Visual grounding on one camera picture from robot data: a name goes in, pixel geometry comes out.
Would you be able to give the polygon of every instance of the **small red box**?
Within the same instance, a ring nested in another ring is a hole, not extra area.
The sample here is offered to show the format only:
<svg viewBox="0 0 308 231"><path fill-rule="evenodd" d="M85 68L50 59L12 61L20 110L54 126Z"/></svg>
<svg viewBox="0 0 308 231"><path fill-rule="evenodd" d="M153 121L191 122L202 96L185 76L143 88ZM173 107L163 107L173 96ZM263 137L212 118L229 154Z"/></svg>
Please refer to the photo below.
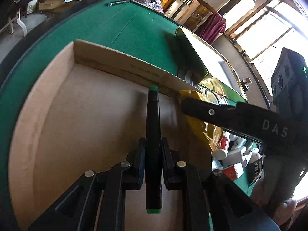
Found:
<svg viewBox="0 0 308 231"><path fill-rule="evenodd" d="M222 170L222 172L230 179L236 180L244 173L242 163L237 163Z"/></svg>

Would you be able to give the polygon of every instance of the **purple cloth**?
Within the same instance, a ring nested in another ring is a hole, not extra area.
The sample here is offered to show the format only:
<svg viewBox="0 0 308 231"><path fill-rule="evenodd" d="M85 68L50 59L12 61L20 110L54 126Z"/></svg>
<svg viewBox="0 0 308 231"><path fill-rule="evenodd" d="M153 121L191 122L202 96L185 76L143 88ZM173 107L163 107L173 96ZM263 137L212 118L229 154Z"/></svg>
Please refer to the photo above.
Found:
<svg viewBox="0 0 308 231"><path fill-rule="evenodd" d="M195 34L201 37L208 44L213 44L220 33L226 31L226 19L218 12L209 16L199 28L196 29Z"/></svg>

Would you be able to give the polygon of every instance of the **concrete floor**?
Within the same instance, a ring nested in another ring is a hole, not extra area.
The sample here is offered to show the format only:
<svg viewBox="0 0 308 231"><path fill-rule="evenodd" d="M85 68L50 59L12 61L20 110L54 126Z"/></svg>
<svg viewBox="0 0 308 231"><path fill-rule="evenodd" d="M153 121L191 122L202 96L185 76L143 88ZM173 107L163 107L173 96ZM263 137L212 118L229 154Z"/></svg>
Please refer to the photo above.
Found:
<svg viewBox="0 0 308 231"><path fill-rule="evenodd" d="M21 17L22 22L27 27L29 33L32 29L45 21L47 16L40 13L31 13L27 18ZM7 30L0 33L0 63L6 57L6 55L12 50L12 48L24 37L22 28L16 23L14 25L14 34L10 34Z"/></svg>

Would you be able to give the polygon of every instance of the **silver screw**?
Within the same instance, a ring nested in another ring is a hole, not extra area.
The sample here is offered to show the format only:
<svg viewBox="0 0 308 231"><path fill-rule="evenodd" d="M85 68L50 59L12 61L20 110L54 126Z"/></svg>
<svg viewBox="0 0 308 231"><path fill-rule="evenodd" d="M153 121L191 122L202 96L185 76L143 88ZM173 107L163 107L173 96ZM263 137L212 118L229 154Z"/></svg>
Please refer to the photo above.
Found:
<svg viewBox="0 0 308 231"><path fill-rule="evenodd" d="M220 169L215 169L215 170L213 171L213 174L214 174L215 176L221 177L222 174L223 174L223 172L222 172L222 170L220 170Z"/></svg>
<svg viewBox="0 0 308 231"><path fill-rule="evenodd" d="M85 171L84 175L86 177L92 177L94 175L94 171L92 171L92 170Z"/></svg>
<svg viewBox="0 0 308 231"><path fill-rule="evenodd" d="M129 166L130 166L129 161L122 161L121 162L121 167L129 167Z"/></svg>
<svg viewBox="0 0 308 231"><path fill-rule="evenodd" d="M186 166L186 162L184 162L184 161L178 161L178 162L177 162L177 166L178 166L178 167L185 167L185 166Z"/></svg>
<svg viewBox="0 0 308 231"><path fill-rule="evenodd" d="M213 116L213 115L215 114L215 110L209 109L209 110L208 110L208 113L209 113L211 116Z"/></svg>

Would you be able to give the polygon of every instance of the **screw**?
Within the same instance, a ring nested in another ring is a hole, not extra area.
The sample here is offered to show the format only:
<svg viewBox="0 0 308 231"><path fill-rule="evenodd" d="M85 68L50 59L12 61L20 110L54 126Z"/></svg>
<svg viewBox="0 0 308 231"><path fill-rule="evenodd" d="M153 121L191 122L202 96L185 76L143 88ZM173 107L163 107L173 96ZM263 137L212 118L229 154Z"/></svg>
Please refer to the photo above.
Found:
<svg viewBox="0 0 308 231"><path fill-rule="evenodd" d="M129 161L122 161L121 162L121 167L129 167L131 164L129 163Z"/></svg>
<svg viewBox="0 0 308 231"><path fill-rule="evenodd" d="M215 170L213 171L213 175L215 175L215 176L221 177L222 174L223 174L223 172L222 172L222 170L220 170L220 169L215 169Z"/></svg>
<svg viewBox="0 0 308 231"><path fill-rule="evenodd" d="M186 166L186 162L184 162L184 161L178 161L178 162L177 162L177 166L178 166L178 167L185 167L185 166Z"/></svg>
<svg viewBox="0 0 308 231"><path fill-rule="evenodd" d="M85 171L84 175L86 177L92 177L94 175L94 171L92 171L92 170Z"/></svg>
<svg viewBox="0 0 308 231"><path fill-rule="evenodd" d="M213 115L215 114L215 110L209 109L209 110L208 110L208 113L209 113L211 116L213 116Z"/></svg>

